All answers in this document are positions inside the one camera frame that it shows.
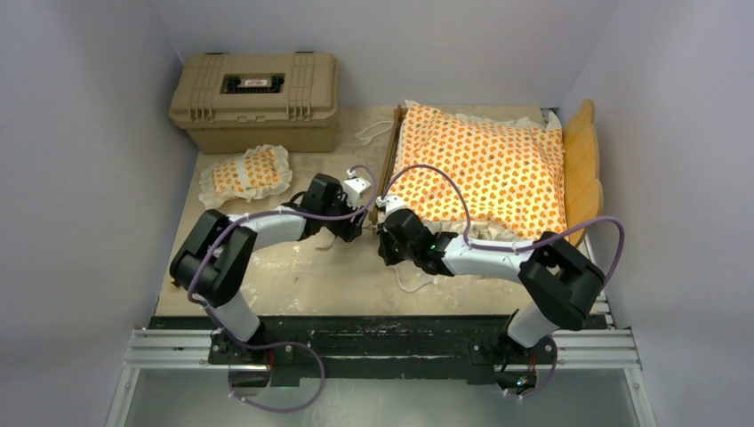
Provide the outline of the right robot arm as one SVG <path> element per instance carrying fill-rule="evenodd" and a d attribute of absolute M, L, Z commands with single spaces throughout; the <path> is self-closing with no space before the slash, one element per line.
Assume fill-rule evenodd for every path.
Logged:
<path fill-rule="evenodd" d="M 534 345 L 559 329 L 578 331 L 606 276 L 576 247 L 553 232 L 522 251 L 513 242 L 465 240 L 455 232 L 432 232 L 409 209 L 387 215 L 377 227 L 378 253 L 388 266 L 410 261 L 432 276 L 481 276 L 521 284 L 532 301 L 516 311 L 499 339 L 502 356 L 519 362 Z"/>

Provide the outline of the wooden pet bed frame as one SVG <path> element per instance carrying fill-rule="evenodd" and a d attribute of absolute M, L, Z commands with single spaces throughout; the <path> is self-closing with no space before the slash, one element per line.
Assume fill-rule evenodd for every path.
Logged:
<path fill-rule="evenodd" d="M 392 152 L 386 158 L 381 177 L 381 187 L 387 194 L 389 185 L 394 183 L 394 175 L 404 173 L 403 168 L 397 164 L 398 133 L 407 111 L 407 105 L 410 102 L 415 101 L 407 101 L 403 107 L 398 108 L 396 111 L 397 121 L 393 126 L 390 143 Z M 548 124 L 551 115 L 557 117 L 554 112 L 550 111 L 548 113 L 539 113 L 535 117 L 516 114 L 511 120 L 496 120 L 490 117 L 480 118 L 491 119 L 495 122 L 509 122 L 518 121 L 526 117 L 538 125 L 545 126 Z M 566 124 L 562 124 L 557 117 L 562 127 L 563 146 L 565 149 L 566 230 L 599 216 L 603 206 L 603 189 L 599 180 L 598 139 L 594 127 L 594 116 L 594 103 L 591 100 L 586 100 L 582 103 L 576 115 Z"/>

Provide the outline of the orange patterned white blanket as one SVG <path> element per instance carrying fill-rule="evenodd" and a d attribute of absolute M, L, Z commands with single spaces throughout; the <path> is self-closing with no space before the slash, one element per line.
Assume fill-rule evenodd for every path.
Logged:
<path fill-rule="evenodd" d="M 495 122 L 410 102 L 388 194 L 432 232 L 532 242 L 567 228 L 564 157 L 555 115 Z"/>

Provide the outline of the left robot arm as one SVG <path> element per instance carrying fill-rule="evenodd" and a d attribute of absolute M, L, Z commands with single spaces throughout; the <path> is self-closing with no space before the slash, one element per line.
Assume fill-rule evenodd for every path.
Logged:
<path fill-rule="evenodd" d="M 266 212 L 227 215 L 204 211 L 174 255 L 169 276 L 232 338 L 231 353 L 252 364 L 265 351 L 265 327 L 242 295 L 254 252 L 302 241 L 326 229 L 351 242 L 362 232 L 371 183 L 351 173 L 340 181 L 318 173 L 308 188 Z"/>

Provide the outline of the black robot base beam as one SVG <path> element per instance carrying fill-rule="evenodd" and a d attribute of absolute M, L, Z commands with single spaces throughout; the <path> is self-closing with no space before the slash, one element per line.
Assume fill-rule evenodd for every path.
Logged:
<path fill-rule="evenodd" d="M 506 338 L 506 315 L 264 316 L 265 343 L 248 350 L 217 332 L 206 317 L 153 317 L 156 330 L 210 332 L 208 364 L 226 367 L 239 388 L 296 387 L 303 379 L 462 380 L 503 388 L 534 387 L 535 368 L 551 367 L 548 338 L 530 350 Z"/>

